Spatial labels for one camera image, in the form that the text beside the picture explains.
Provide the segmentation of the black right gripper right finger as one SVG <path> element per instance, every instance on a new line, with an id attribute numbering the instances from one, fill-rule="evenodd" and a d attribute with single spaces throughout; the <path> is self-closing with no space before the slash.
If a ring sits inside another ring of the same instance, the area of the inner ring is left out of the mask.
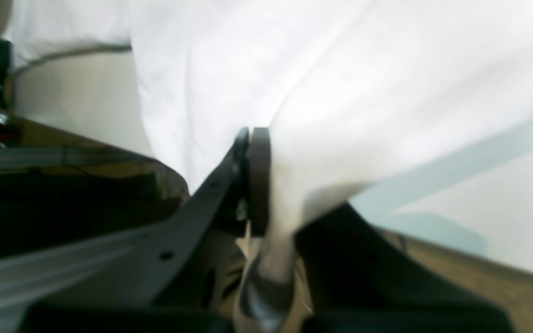
<path id="1" fill-rule="evenodd" d="M 313 315 L 303 333 L 512 333 L 507 314 L 409 259 L 350 204 L 294 236 Z"/>

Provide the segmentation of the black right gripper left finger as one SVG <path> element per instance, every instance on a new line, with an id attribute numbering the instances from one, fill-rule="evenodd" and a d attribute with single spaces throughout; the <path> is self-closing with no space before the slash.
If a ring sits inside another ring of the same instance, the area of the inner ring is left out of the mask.
<path id="1" fill-rule="evenodd" d="M 246 224 L 268 224 L 271 142 L 243 128 L 201 187 L 158 230 L 93 276 L 32 305 L 24 333 L 232 333 L 218 314 Z"/>

